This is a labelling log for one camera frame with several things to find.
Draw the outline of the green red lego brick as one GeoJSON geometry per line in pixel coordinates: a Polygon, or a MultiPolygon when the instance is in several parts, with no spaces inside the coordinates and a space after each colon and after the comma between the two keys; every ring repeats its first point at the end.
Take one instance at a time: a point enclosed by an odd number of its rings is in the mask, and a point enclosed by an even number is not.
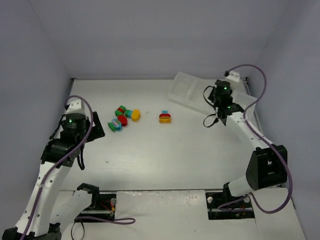
{"type": "Polygon", "coordinates": [[[126,109],[125,106],[120,105],[120,106],[117,108],[117,110],[114,112],[114,114],[115,114],[116,116],[121,116],[121,115],[124,115],[124,114],[125,114],[126,110],[127,110],[127,109],[126,109]]]}

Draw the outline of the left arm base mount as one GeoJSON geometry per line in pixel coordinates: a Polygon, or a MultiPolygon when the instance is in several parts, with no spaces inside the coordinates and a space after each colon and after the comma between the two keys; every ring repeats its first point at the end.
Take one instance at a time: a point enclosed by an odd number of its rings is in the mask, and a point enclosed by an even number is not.
{"type": "Polygon", "coordinates": [[[102,191],[99,193],[98,200],[83,211],[76,218],[87,217],[86,219],[77,219],[76,222],[99,223],[95,218],[114,221],[117,204],[117,193],[102,191]]]}

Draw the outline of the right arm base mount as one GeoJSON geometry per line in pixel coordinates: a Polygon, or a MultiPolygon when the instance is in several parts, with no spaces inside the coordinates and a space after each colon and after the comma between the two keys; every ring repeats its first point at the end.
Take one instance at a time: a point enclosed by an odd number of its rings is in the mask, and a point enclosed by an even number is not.
{"type": "Polygon", "coordinates": [[[209,220],[242,220],[254,219],[255,213],[251,199],[231,197],[226,199],[222,191],[205,193],[209,220]]]}

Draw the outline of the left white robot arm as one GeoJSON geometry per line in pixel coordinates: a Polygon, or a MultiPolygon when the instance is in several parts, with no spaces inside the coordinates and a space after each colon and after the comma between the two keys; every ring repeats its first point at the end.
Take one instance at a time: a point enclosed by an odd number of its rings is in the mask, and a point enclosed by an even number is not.
{"type": "Polygon", "coordinates": [[[22,216],[15,227],[4,231],[4,240],[60,240],[62,233],[82,210],[94,207],[99,187],[82,183],[75,195],[56,213],[52,213],[60,187],[74,161],[83,165],[85,143],[105,136],[97,112],[91,119],[82,112],[61,117],[63,130],[59,138],[51,138],[41,156],[39,175],[22,216]]]}

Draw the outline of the teal green printed lego brick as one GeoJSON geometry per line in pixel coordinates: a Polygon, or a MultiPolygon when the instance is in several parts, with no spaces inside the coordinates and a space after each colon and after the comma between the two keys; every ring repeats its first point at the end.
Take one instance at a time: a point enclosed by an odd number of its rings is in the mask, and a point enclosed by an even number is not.
{"type": "Polygon", "coordinates": [[[107,125],[112,132],[120,131],[123,128],[122,123],[117,118],[112,119],[107,125]]]}

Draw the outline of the red rounded lego brick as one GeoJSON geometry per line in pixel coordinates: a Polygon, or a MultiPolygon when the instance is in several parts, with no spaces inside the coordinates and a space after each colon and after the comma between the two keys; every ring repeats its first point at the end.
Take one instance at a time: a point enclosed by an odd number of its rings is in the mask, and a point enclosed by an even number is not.
{"type": "Polygon", "coordinates": [[[118,115],[117,120],[121,123],[122,127],[126,127],[128,125],[128,119],[125,115],[118,115]]]}

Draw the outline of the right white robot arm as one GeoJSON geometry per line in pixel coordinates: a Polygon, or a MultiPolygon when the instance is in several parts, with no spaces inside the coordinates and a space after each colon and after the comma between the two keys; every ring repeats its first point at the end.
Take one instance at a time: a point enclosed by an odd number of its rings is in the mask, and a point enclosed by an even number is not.
{"type": "Polygon", "coordinates": [[[245,110],[234,102],[231,83],[217,80],[205,101],[211,105],[215,113],[212,124],[221,122],[236,133],[241,142],[251,152],[250,159],[243,176],[223,186],[228,198],[242,197],[260,189],[285,183],[288,179],[286,168],[288,151],[283,145],[275,145],[244,117],[245,110]]]}

